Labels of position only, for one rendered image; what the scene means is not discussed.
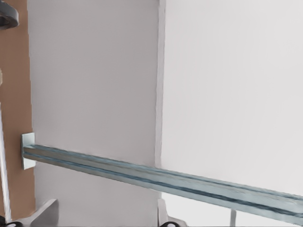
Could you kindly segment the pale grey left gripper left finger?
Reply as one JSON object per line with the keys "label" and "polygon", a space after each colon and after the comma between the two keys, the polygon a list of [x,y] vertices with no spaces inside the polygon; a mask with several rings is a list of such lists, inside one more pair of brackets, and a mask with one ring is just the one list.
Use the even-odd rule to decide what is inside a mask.
{"label": "pale grey left gripper left finger", "polygon": [[33,215],[30,227],[58,227],[59,202],[57,199],[46,201]]}

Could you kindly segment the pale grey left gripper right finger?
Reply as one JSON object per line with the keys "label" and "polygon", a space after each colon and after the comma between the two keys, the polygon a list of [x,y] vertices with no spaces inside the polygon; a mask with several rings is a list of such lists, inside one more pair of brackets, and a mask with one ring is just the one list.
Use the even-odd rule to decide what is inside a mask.
{"label": "pale grey left gripper right finger", "polygon": [[169,216],[165,200],[158,199],[158,227],[187,227],[187,223]]}

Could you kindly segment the thin white rack rod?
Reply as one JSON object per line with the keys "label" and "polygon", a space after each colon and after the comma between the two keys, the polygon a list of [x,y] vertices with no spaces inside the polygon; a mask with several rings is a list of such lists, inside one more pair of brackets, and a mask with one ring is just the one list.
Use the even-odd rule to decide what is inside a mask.
{"label": "thin white rack rod", "polygon": [[7,173],[6,157],[5,157],[1,105],[0,105],[0,174],[1,174],[1,185],[2,185],[2,193],[3,193],[5,219],[7,222],[11,222],[12,218],[11,218],[11,208],[10,208],[10,198],[9,198],[8,173]]}

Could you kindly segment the dark grey shoe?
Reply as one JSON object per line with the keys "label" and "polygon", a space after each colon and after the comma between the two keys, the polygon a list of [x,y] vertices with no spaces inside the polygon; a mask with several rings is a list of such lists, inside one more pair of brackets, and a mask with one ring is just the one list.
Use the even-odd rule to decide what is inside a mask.
{"label": "dark grey shoe", "polygon": [[0,0],[0,31],[19,26],[18,11]]}

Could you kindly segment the silver frame post with foot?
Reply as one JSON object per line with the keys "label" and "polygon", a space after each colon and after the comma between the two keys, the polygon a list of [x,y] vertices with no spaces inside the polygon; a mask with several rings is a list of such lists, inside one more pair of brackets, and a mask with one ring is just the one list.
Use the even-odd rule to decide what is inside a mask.
{"label": "silver frame post with foot", "polygon": [[21,135],[22,168],[36,162],[165,192],[236,211],[303,226],[303,196],[87,155],[35,143]]}

